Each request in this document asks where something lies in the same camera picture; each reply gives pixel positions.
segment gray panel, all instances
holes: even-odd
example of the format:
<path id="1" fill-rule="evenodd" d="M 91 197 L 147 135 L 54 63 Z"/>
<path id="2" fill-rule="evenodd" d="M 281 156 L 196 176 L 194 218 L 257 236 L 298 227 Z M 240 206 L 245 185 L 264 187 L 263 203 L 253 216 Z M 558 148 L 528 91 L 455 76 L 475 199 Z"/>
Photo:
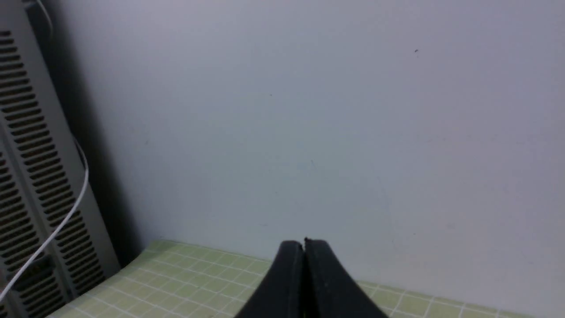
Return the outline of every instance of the gray panel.
<path id="1" fill-rule="evenodd" d="M 9 308 L 6 308 L 6 306 L 0 304 L 0 318 L 6 318 L 8 316 L 12 317 L 14 314 L 11 314 L 9 310 Z"/>
<path id="2" fill-rule="evenodd" d="M 0 239 L 0 259 L 4 275 L 9 275 L 65 218 L 84 178 L 79 153 L 23 5 L 17 0 L 0 2 L 0 118 L 0 213 L 9 212 L 0 226 L 0 232 L 5 232 Z M 11 176 L 5 183 L 3 169 Z M 17 244 L 17 252 L 11 242 Z M 30 269 L 25 275 L 37 281 L 12 293 L 23 297 L 13 300 L 14 305 L 30 316 L 44 315 L 60 306 L 58 302 L 83 294 L 118 271 L 90 188 L 45 255 L 52 256 L 51 275 L 40 277 Z M 38 265 L 36 272 L 43 273 L 46 264 Z M 36 306 L 33 312 L 30 306 Z"/>

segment green grid mat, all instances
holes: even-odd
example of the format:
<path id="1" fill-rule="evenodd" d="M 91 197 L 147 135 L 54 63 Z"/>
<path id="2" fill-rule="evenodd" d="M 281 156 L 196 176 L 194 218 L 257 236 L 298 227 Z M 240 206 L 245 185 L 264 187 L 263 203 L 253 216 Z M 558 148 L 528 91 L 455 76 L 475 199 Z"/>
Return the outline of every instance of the green grid mat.
<path id="1" fill-rule="evenodd" d="M 159 240 L 50 318 L 233 317 L 271 262 Z M 375 283 L 359 286 L 391 318 L 531 318 Z"/>

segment white cable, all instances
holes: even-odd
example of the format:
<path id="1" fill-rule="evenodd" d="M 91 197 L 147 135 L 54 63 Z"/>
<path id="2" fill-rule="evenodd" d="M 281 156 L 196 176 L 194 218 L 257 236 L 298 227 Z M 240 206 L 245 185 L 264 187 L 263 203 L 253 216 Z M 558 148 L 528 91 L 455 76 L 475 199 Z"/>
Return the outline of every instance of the white cable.
<path id="1" fill-rule="evenodd" d="M 61 229 L 63 228 L 63 226 L 65 226 L 65 224 L 68 222 L 68 220 L 72 217 L 72 215 L 74 214 L 74 212 L 76 211 L 76 209 L 79 207 L 80 201 L 82 201 L 82 197 L 84 196 L 84 193 L 86 192 L 86 188 L 88 186 L 88 162 L 86 161 L 86 156 L 84 155 L 84 152 L 82 151 L 82 148 L 80 148 L 79 143 L 76 141 L 75 139 L 75 143 L 77 148 L 79 149 L 79 153 L 82 157 L 82 159 L 84 160 L 84 182 L 82 183 L 82 189 L 80 190 L 79 196 L 76 198 L 75 204 L 72 206 L 71 210 L 69 211 L 69 213 L 67 214 L 67 216 L 65 217 L 65 219 L 61 222 L 61 224 L 59 224 L 59 226 L 55 229 L 55 231 L 53 231 L 53 233 L 51 234 L 51 236 L 49 236 L 45 242 L 43 242 L 43 244 L 41 244 L 41 246 L 37 249 L 37 251 L 32 255 L 32 257 L 29 258 L 29 260 L 27 262 L 25 262 L 25 264 L 20 268 L 20 270 L 14 275 L 14 277 L 10 280 L 10 282 L 8 283 L 8 285 L 6 285 L 6 287 L 4 288 L 4 290 L 2 290 L 2 293 L 0 294 L 0 303 L 4 300 L 4 297 L 6 296 L 6 294 L 8 293 L 8 291 L 10 291 L 10 289 L 12 288 L 12 286 L 16 283 L 16 281 L 18 280 L 18 278 L 20 278 L 20 276 L 25 272 L 25 270 L 29 267 L 29 265 L 35 260 L 35 258 L 37 257 L 37 255 L 39 255 L 44 249 L 45 247 L 51 243 L 51 241 L 55 238 L 55 236 L 57 236 L 57 234 L 59 234 L 59 232 L 61 231 Z"/>
<path id="2" fill-rule="evenodd" d="M 36 2 L 39 5 L 39 7 L 41 8 L 41 10 L 43 11 L 43 14 L 45 14 L 45 19 L 47 19 L 47 24 L 49 25 L 49 41 L 51 41 L 51 39 L 53 38 L 53 21 L 51 21 L 51 17 L 49 16 L 49 12 L 47 12 L 47 9 L 45 9 L 43 2 L 41 2 L 41 0 L 36 0 Z"/>

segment white wall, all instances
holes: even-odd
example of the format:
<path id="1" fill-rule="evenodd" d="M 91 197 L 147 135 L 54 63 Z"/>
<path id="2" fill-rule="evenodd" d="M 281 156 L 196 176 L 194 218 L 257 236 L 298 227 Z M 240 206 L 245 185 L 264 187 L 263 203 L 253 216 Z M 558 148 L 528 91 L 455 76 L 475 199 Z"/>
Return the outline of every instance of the white wall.
<path id="1" fill-rule="evenodd" d="M 58 5 L 143 244 L 565 311 L 564 2 Z"/>

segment vent grille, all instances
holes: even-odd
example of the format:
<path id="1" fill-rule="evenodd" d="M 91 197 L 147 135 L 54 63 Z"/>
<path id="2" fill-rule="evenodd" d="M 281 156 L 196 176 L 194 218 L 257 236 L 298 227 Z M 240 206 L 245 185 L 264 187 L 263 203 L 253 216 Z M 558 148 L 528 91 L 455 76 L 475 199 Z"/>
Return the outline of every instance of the vent grille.
<path id="1" fill-rule="evenodd" d="M 6 318 L 7 316 L 8 313 L 6 312 L 4 305 L 0 305 L 0 318 Z"/>
<path id="2" fill-rule="evenodd" d="M 71 210 L 76 198 L 27 76 L 11 33 L 0 31 L 0 111 L 31 179 L 32 190 L 37 194 L 47 224 L 54 230 Z M 10 184 L 9 180 L 0 184 L 0 187 L 7 184 Z M 9 214 L 13 218 L 10 219 L 10 224 L 17 226 L 17 229 L 26 229 L 29 218 L 18 214 L 20 210 L 15 207 L 19 206 L 21 199 L 16 200 L 10 196 L 11 191 L 12 189 L 6 188 L 0 192 L 0 200 L 6 195 L 6 198 L 0 201 L 0 210 L 13 209 Z M 15 231 L 15 228 L 10 228 L 1 235 L 13 235 Z M 18 232 L 18 237 L 23 235 L 24 232 Z M 25 246 L 35 242 L 35 239 L 30 237 L 19 244 Z M 79 295 L 105 279 L 97 255 L 91 248 L 92 242 L 79 210 L 55 237 L 55 243 Z M 29 246 L 27 250 L 19 250 L 14 257 L 23 257 L 24 254 L 33 253 L 33 250 L 34 248 Z M 20 263 L 12 265 L 11 268 L 17 268 L 18 264 Z M 50 306 L 50 303 L 42 302 L 41 306 L 44 308 Z"/>
<path id="3" fill-rule="evenodd" d="M 0 209 L 0 242 L 2 242 L 0 256 L 7 271 L 11 274 L 20 269 L 40 245 L 34 224 L 13 178 L 4 154 L 0 153 L 0 207 L 2 207 Z M 38 259 L 44 255 L 43 252 L 40 253 Z M 29 317 L 33 318 L 45 317 L 54 309 L 65 304 L 61 288 L 52 270 L 45 272 L 40 277 L 34 276 L 43 269 L 32 266 L 19 280 L 27 282 L 28 287 L 21 290 L 20 299 Z M 0 318 L 7 315 L 3 306 L 0 307 Z"/>

